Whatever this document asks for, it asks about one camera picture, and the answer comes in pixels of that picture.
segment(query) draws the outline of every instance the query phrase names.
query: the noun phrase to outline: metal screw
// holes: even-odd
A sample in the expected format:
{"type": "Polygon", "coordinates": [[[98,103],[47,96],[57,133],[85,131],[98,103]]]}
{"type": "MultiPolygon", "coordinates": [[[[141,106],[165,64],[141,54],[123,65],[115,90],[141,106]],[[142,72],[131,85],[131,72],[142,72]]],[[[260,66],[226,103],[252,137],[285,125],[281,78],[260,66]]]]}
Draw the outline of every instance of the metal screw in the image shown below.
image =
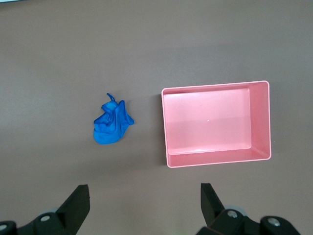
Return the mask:
{"type": "Polygon", "coordinates": [[[229,217],[233,217],[233,218],[237,218],[238,217],[238,215],[237,215],[237,213],[235,211],[228,211],[227,214],[228,214],[229,217]]]}
{"type": "Polygon", "coordinates": [[[45,216],[43,216],[41,219],[40,219],[40,221],[41,222],[45,222],[45,221],[47,221],[47,220],[49,220],[50,219],[50,215],[45,215],[45,216]]]}
{"type": "Polygon", "coordinates": [[[0,231],[5,230],[8,226],[6,224],[0,225],[0,231]]]}
{"type": "Polygon", "coordinates": [[[273,225],[273,226],[275,226],[275,227],[278,227],[278,226],[280,226],[280,223],[279,223],[279,221],[277,220],[277,219],[275,219],[275,218],[268,218],[268,222],[271,224],[271,225],[273,225]]]}

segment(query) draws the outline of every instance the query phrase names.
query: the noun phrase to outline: pink tray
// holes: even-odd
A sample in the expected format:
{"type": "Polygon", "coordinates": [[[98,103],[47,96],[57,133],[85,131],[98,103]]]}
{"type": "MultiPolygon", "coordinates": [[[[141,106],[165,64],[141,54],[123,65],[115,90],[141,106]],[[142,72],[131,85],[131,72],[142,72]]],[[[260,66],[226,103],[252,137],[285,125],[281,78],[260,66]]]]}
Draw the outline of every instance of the pink tray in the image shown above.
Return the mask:
{"type": "Polygon", "coordinates": [[[169,167],[271,157],[267,81],[165,88],[162,104],[169,167]]]}

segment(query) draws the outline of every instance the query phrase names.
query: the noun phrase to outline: tabletop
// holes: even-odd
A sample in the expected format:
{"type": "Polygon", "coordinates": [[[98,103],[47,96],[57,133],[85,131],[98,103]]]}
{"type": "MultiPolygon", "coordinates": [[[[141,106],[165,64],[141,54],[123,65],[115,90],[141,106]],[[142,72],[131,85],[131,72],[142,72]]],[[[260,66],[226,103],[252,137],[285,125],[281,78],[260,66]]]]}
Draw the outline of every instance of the tabletop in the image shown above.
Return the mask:
{"type": "Polygon", "coordinates": [[[312,61],[312,1],[0,4],[0,221],[22,226],[88,184],[79,235],[192,235],[211,183],[251,219],[311,234],[312,61]],[[163,88],[259,80],[270,84],[270,160],[166,165],[163,88]],[[108,92],[135,124],[99,145],[108,92]]]}

